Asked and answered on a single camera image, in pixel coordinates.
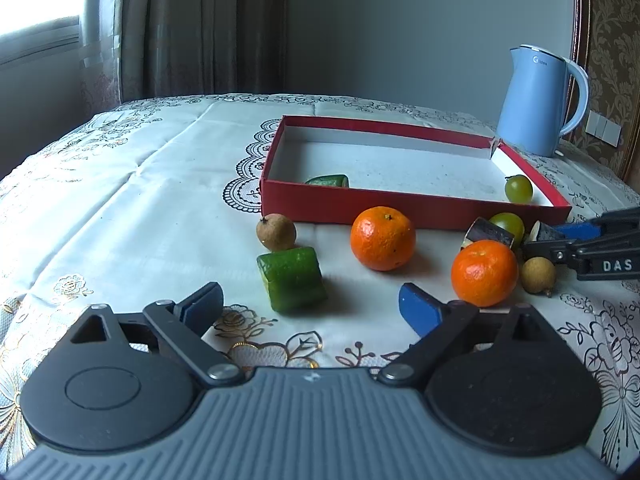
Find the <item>brown longan fruit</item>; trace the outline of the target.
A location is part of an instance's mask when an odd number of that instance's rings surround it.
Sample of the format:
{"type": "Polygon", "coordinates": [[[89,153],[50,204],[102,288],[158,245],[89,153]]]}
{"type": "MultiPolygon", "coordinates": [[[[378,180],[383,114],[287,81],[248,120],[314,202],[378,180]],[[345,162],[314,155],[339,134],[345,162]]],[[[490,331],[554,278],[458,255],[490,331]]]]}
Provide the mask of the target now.
{"type": "Polygon", "coordinates": [[[282,252],[295,246],[295,224],[283,214],[267,214],[257,223],[256,236],[270,252],[282,252]]]}
{"type": "Polygon", "coordinates": [[[530,258],[521,267],[520,280],[529,294],[551,297],[556,282],[555,266],[544,257],[530,258]]]}

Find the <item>green tomato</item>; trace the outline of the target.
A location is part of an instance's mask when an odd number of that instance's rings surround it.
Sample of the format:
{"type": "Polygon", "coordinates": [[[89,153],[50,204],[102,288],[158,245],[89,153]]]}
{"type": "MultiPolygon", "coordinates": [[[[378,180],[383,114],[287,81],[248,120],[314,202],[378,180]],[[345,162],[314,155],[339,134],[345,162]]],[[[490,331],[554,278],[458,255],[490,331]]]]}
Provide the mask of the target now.
{"type": "Polygon", "coordinates": [[[489,219],[489,221],[504,229],[513,235],[513,244],[518,246],[525,234],[525,226],[522,219],[512,212],[502,212],[501,214],[495,214],[489,219]]]}
{"type": "Polygon", "coordinates": [[[529,204],[534,196],[534,188],[529,178],[524,174],[506,177],[504,194],[510,203],[529,204]]]}

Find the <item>orange mandarin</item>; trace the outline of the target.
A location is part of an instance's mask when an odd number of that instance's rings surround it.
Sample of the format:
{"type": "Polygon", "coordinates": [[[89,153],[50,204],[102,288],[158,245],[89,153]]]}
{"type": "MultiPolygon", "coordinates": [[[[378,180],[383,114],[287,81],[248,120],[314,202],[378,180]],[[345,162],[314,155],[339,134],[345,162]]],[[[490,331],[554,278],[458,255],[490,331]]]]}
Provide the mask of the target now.
{"type": "Polygon", "coordinates": [[[352,224],[350,248],[367,268],[380,272],[399,269],[416,250],[416,228],[402,212],[376,206],[363,211],[352,224]]]}
{"type": "Polygon", "coordinates": [[[462,249],[450,270],[457,297],[475,307],[501,304],[518,284],[518,260],[514,252],[495,240],[479,240],[462,249]]]}

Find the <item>dark sugarcane piece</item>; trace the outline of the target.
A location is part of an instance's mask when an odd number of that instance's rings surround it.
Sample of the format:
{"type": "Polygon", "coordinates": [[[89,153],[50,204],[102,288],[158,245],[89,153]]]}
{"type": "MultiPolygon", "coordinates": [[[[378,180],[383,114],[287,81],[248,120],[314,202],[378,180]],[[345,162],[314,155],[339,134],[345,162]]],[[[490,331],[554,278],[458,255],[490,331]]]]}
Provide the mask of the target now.
{"type": "Polygon", "coordinates": [[[511,232],[483,218],[477,218],[465,232],[460,249],[464,249],[479,240],[493,240],[510,249],[514,245],[514,235],[511,232]]]}
{"type": "Polygon", "coordinates": [[[552,240],[565,240],[566,236],[552,226],[541,221],[536,221],[530,230],[527,243],[552,242],[552,240]]]}

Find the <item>green cucumber piece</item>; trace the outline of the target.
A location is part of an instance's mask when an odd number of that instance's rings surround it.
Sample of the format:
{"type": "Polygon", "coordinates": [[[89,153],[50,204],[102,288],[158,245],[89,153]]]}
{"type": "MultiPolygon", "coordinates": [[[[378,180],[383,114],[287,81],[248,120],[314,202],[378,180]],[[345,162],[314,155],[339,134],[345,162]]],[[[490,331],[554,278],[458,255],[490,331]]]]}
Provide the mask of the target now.
{"type": "Polygon", "coordinates": [[[310,178],[306,185],[332,186],[332,188],[349,188],[349,180],[346,174],[324,174],[310,178]]]}
{"type": "Polygon", "coordinates": [[[288,314],[328,299],[314,248],[270,252],[258,256],[256,263],[273,311],[288,314]]]}

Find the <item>light blue electric kettle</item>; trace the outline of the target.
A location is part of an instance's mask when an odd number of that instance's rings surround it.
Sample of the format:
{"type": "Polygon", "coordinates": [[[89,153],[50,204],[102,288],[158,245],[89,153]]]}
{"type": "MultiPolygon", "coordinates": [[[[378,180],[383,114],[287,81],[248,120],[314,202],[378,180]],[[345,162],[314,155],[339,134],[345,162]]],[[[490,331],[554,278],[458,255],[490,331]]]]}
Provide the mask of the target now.
{"type": "Polygon", "coordinates": [[[551,157],[562,136],[586,114],[588,75],[568,58],[531,44],[521,44],[510,53],[513,74],[497,136],[528,154],[551,157]]]}

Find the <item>white lace patterned tablecloth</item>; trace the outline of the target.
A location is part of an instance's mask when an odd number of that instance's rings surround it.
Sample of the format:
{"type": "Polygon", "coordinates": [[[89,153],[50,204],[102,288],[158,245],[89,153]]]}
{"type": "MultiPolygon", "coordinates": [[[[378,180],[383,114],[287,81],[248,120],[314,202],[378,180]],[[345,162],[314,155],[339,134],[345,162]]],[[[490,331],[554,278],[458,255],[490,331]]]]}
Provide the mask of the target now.
{"type": "Polygon", "coordinates": [[[21,410],[28,376],[92,304],[134,312],[215,281],[224,312],[206,340],[240,365],[381,367],[416,339],[401,284],[452,297],[456,232],[423,231],[416,255],[375,273],[346,226],[297,229],[330,299],[299,318],[271,310],[256,259],[258,181],[283,116],[335,116],[489,136],[462,113],[347,96],[187,96],[91,118],[1,182],[1,465],[34,447],[21,410]]]}

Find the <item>red shallow cardboard box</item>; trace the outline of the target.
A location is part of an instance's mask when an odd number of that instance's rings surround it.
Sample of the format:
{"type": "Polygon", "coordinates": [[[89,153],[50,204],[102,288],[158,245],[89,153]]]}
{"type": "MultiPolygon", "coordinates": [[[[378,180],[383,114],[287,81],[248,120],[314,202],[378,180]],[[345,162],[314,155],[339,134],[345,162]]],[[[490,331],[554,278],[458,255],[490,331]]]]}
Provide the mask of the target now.
{"type": "Polygon", "coordinates": [[[346,224],[390,206],[418,229],[466,230],[476,218],[517,214],[526,226],[564,222],[572,206],[513,148],[495,138],[376,120],[285,116],[259,181],[262,214],[346,224]],[[306,185],[346,174],[349,188],[306,185]],[[510,203],[506,177],[532,182],[529,204],[510,203]]]}

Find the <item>brown patterned curtain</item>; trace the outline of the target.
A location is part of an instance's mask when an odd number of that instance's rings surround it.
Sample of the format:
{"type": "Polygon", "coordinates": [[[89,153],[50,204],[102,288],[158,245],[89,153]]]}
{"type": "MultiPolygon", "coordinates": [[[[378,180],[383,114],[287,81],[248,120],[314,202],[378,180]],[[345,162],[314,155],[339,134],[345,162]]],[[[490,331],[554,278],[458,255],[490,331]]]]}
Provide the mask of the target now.
{"type": "Polygon", "coordinates": [[[134,100],[282,89],[286,0],[85,0],[80,95],[134,100]]]}

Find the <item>white wall switch panel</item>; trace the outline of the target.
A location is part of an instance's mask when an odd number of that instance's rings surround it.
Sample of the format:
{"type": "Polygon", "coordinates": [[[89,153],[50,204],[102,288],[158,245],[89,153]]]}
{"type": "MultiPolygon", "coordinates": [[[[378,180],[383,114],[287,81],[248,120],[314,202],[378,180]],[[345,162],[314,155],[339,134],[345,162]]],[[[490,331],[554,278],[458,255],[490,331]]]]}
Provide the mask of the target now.
{"type": "Polygon", "coordinates": [[[590,110],[586,123],[586,133],[600,141],[617,148],[620,143],[622,127],[593,110],[590,110]]]}

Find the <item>window frame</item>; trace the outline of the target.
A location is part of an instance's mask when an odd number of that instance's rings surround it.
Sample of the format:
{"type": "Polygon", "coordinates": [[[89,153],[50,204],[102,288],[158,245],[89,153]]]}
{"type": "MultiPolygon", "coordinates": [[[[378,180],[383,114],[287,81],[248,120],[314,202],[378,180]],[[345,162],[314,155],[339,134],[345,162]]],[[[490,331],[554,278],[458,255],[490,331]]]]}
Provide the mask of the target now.
{"type": "Polygon", "coordinates": [[[76,48],[79,44],[79,18],[66,16],[35,24],[1,36],[1,65],[22,62],[76,48]]]}

